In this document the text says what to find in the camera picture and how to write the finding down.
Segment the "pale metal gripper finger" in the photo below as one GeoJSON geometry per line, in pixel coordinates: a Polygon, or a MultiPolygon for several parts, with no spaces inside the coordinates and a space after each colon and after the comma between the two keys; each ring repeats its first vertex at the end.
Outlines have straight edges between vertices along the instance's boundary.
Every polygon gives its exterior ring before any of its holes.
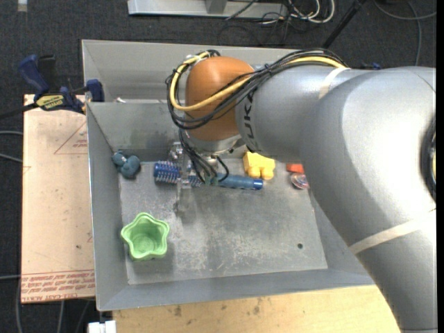
{"type": "Polygon", "coordinates": [[[176,200],[173,210],[177,217],[184,217],[189,210],[193,187],[188,176],[182,176],[176,183],[176,200]]]}
{"type": "Polygon", "coordinates": [[[189,157],[181,142],[174,142],[169,150],[171,167],[179,176],[189,175],[189,157]]]}

